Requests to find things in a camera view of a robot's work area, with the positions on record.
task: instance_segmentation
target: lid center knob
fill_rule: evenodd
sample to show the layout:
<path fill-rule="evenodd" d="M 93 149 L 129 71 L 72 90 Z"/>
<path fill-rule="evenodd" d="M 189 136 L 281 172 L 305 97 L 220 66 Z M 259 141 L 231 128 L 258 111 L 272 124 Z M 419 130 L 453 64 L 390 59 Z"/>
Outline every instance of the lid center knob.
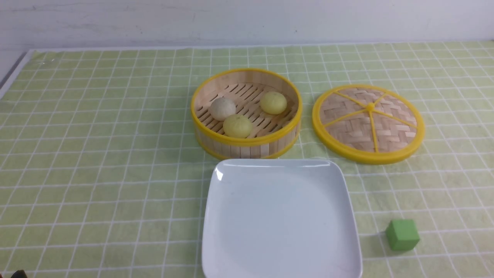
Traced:
<path fill-rule="evenodd" d="M 374 108 L 375 108 L 375 105 L 374 105 L 373 102 L 367 104 L 367 106 L 366 106 L 366 110 L 369 111 L 369 112 L 374 111 Z"/>

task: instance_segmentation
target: bamboo steamer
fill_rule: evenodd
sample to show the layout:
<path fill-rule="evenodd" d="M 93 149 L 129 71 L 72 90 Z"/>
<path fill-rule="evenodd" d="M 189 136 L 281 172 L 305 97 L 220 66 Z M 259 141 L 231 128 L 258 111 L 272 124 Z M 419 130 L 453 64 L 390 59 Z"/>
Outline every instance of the bamboo steamer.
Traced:
<path fill-rule="evenodd" d="M 419 111 L 400 95 L 370 85 L 329 90 L 316 101 L 312 124 L 331 150 L 365 164 L 402 161 L 425 134 Z"/>
<path fill-rule="evenodd" d="M 260 99 L 267 92 L 279 92 L 287 98 L 287 108 L 279 115 L 262 111 Z M 213 119 L 211 103 L 231 99 L 236 114 L 245 115 L 253 124 L 245 139 L 224 135 L 223 122 Z M 192 119 L 196 139 L 206 152 L 218 159 L 276 158 L 295 143 L 300 131 L 302 100 L 296 87 L 283 76 L 263 69 L 234 69 L 203 82 L 192 96 Z"/>

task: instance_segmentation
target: yellow plastic rim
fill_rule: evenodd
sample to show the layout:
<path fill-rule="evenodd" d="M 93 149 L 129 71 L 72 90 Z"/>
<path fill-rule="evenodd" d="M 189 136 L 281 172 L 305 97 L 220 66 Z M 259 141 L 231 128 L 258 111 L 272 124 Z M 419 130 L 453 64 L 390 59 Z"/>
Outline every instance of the yellow plastic rim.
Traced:
<path fill-rule="evenodd" d="M 213 152 L 212 150 L 210 150 L 208 147 L 206 147 L 198 138 L 197 138 L 197 135 L 196 135 L 196 139 L 197 139 L 197 142 L 199 143 L 199 145 L 207 152 L 209 153 L 211 156 L 213 157 L 216 157 L 217 159 L 219 160 L 225 160 L 225 159 L 230 159 L 231 157 L 226 157 L 226 156 L 223 156 L 223 155 L 219 155 L 215 152 Z M 278 158 L 280 156 L 282 156 L 284 153 L 286 153 L 291 147 L 293 147 L 293 145 L 295 144 L 295 142 L 297 142 L 297 139 L 298 139 L 298 132 L 297 134 L 295 134 L 295 138 L 293 138 L 293 140 L 290 142 L 290 144 L 286 145 L 286 147 L 284 147 L 282 150 L 276 152 L 276 153 L 273 153 L 271 155 L 268 155 L 268 156 L 265 156 L 265 157 L 261 157 L 262 159 L 271 159 L 271 158 Z"/>
<path fill-rule="evenodd" d="M 203 123 L 199 121 L 199 118 L 197 117 L 195 113 L 195 108 L 194 108 L 194 103 L 196 102 L 196 97 L 197 94 L 202 90 L 202 88 L 209 82 L 211 82 L 213 79 L 216 79 L 220 76 L 227 75 L 233 72 L 239 72 L 239 71 L 259 71 L 263 72 L 266 74 L 271 74 L 274 75 L 283 81 L 285 81 L 290 87 L 295 91 L 298 99 L 298 108 L 297 108 L 297 113 L 293 117 L 293 119 L 284 127 L 282 127 L 280 130 L 273 132 L 271 134 L 261 136 L 261 137 L 256 137 L 256 138 L 233 138 L 233 137 L 228 137 L 225 135 L 218 134 L 209 128 L 207 128 Z M 290 80 L 286 79 L 285 77 L 264 69 L 254 69 L 254 68 L 241 68 L 241 69 L 233 69 L 233 70 L 228 70 L 219 74 L 216 74 L 209 78 L 208 80 L 204 81 L 194 92 L 194 95 L 192 96 L 192 101 L 190 104 L 190 110 L 192 113 L 192 120 L 194 121 L 194 124 L 196 125 L 197 128 L 199 128 L 202 132 L 206 133 L 209 137 L 211 137 L 213 140 L 223 143 L 223 144 L 228 144 L 228 145 L 235 145 L 235 146 L 256 146 L 256 145 L 263 145 L 267 143 L 271 143 L 273 141 L 279 140 L 280 138 L 284 137 L 288 133 L 290 133 L 296 125 L 300 122 L 300 118 L 302 117 L 302 97 L 300 96 L 300 92 L 297 90 L 295 85 L 290 82 Z"/>
<path fill-rule="evenodd" d="M 385 95 L 390 95 L 392 97 L 397 98 L 401 102 L 403 102 L 413 113 L 416 121 L 417 121 L 417 126 L 416 130 L 417 133 L 415 135 L 415 138 L 412 140 L 410 144 L 408 144 L 406 147 L 393 151 L 393 152 L 368 152 L 368 151 L 363 151 L 363 150 L 358 150 L 354 149 L 352 147 L 349 147 L 340 141 L 336 140 L 333 136 L 331 136 L 325 129 L 325 126 L 322 124 L 321 118 L 319 116 L 319 112 L 321 110 L 321 106 L 324 102 L 324 100 L 332 93 L 337 92 L 339 90 L 343 89 L 348 89 L 348 88 L 355 88 L 355 87 L 360 87 L 360 88 L 367 88 L 367 89 L 373 89 L 373 90 L 378 90 L 383 92 Z M 372 135 L 374 139 L 374 144 L 376 144 L 376 137 L 375 137 L 375 129 L 374 129 L 374 124 L 371 117 L 371 128 L 372 128 Z M 359 163 L 365 163 L 365 164 L 389 164 L 389 163 L 395 163 L 402 161 L 408 157 L 410 157 L 415 151 L 417 151 L 418 147 L 422 143 L 425 135 L 425 125 L 424 121 L 422 119 L 422 116 L 420 115 L 419 111 L 406 99 L 401 97 L 400 95 L 386 90 L 384 88 L 376 87 L 376 86 L 371 86 L 371 85 L 362 85 L 362 84 L 351 84 L 351 85 L 344 85 L 340 86 L 337 88 L 333 88 L 326 93 L 324 93 L 322 96 L 320 96 L 317 100 L 316 103 L 314 104 L 314 107 L 312 109 L 312 125 L 314 126 L 314 130 L 319 137 L 319 139 L 323 142 L 324 145 L 326 145 L 329 149 L 334 151 L 335 153 L 350 159 L 354 160 Z"/>

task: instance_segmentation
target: yellow bun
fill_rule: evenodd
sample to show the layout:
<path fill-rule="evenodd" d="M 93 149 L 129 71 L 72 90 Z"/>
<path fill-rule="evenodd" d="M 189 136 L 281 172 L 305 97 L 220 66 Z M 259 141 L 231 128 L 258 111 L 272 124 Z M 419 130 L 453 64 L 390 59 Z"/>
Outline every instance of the yellow bun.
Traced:
<path fill-rule="evenodd" d="M 261 97 L 261 109 L 268 114 L 278 115 L 286 108 L 287 99 L 281 93 L 267 92 Z"/>
<path fill-rule="evenodd" d="M 223 122 L 223 131 L 226 136 L 247 138 L 252 131 L 252 123 L 244 115 L 231 115 Z"/>

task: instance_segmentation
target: black object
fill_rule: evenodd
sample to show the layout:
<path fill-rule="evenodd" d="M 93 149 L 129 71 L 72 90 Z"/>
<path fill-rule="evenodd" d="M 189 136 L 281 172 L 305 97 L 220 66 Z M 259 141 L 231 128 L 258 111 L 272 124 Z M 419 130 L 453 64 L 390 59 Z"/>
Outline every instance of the black object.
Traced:
<path fill-rule="evenodd" d="M 11 278 L 28 278 L 24 270 L 18 270 L 12 274 Z"/>

